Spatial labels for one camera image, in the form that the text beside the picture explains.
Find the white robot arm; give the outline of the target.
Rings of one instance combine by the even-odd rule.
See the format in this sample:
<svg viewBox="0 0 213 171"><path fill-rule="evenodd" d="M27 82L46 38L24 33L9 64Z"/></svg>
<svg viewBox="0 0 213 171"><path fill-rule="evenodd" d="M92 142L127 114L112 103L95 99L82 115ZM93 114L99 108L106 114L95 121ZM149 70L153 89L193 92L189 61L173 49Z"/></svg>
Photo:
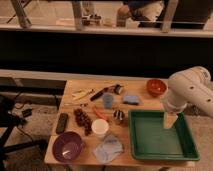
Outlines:
<svg viewBox="0 0 213 171"><path fill-rule="evenodd" d="M210 72L201 66L192 67L172 74L168 79L168 91L163 97L163 127L170 129L178 114L191 103L213 117L213 90Z"/></svg>

